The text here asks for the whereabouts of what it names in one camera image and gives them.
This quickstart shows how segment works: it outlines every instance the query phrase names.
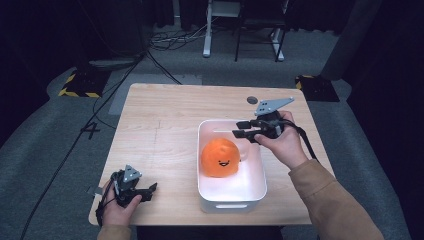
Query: jacket sleeve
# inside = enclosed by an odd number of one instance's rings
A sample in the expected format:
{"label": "jacket sleeve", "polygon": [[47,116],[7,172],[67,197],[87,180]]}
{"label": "jacket sleeve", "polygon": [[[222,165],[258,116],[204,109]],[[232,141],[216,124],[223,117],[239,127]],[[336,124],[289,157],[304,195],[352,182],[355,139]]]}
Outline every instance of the jacket sleeve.
{"label": "jacket sleeve", "polygon": [[97,240],[130,240],[131,229],[126,226],[107,225],[103,226],[97,235]]}
{"label": "jacket sleeve", "polygon": [[289,176],[321,239],[384,239],[365,209],[316,160]]}

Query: orange plush toy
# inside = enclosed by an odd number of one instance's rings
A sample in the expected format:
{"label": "orange plush toy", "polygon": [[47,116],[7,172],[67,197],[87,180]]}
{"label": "orange plush toy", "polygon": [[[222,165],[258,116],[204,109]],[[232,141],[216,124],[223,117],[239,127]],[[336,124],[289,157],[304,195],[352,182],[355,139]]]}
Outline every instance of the orange plush toy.
{"label": "orange plush toy", "polygon": [[240,152],[228,139],[215,138],[203,148],[203,172],[210,177],[227,177],[238,171]]}

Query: hand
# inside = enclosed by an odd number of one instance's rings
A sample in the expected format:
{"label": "hand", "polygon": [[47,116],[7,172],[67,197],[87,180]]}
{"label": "hand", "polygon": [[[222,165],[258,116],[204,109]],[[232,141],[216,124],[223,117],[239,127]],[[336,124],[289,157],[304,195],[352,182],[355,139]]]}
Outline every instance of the hand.
{"label": "hand", "polygon": [[[282,118],[290,120],[294,123],[291,112],[279,111]],[[308,157],[302,149],[300,137],[296,129],[285,126],[283,133],[276,139],[270,139],[262,134],[256,134],[255,140],[266,148],[291,169],[308,161]]]}
{"label": "hand", "polygon": [[[105,203],[115,198],[115,184],[112,183],[109,192],[105,193],[109,181],[103,187],[103,194],[106,195]],[[141,195],[135,196],[126,208],[123,208],[116,203],[116,200],[109,202],[103,212],[103,225],[121,225],[129,226],[130,219],[138,204],[141,201]]]}

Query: person's left hand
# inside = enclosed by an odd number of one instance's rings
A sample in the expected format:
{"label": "person's left hand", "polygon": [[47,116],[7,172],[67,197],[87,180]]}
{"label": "person's left hand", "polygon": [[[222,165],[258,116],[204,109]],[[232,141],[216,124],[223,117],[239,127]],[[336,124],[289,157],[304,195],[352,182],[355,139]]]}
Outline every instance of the person's left hand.
{"label": "person's left hand", "polygon": [[[109,192],[105,193],[109,181],[103,187],[103,194],[106,195],[105,203],[115,198],[115,184],[109,188]],[[131,216],[141,201],[141,195],[135,196],[126,208],[123,208],[116,203],[116,200],[109,202],[103,212],[103,225],[121,225],[129,226]]]}

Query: white plastic bin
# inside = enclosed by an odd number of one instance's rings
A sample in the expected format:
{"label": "white plastic bin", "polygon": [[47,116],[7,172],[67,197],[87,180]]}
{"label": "white plastic bin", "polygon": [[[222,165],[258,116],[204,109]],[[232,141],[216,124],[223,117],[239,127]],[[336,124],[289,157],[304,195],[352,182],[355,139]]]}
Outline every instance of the white plastic bin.
{"label": "white plastic bin", "polygon": [[[199,126],[197,148],[197,179],[201,208],[206,213],[244,213],[251,211],[267,191],[265,173],[258,144],[237,139],[232,130],[243,120],[206,120]],[[214,138],[234,142],[241,161],[237,173],[215,178],[203,174],[200,156],[205,145]]]}

